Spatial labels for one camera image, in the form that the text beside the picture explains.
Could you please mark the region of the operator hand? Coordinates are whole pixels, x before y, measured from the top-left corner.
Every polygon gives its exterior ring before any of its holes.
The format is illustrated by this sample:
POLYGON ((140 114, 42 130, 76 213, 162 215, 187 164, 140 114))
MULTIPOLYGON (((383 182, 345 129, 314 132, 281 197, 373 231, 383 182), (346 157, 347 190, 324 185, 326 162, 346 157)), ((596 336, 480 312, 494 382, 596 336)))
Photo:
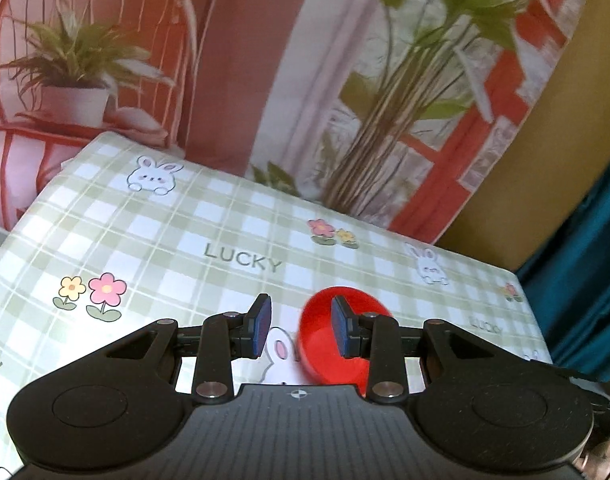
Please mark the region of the operator hand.
POLYGON ((575 467, 586 479, 610 480, 610 438, 578 458, 575 467))

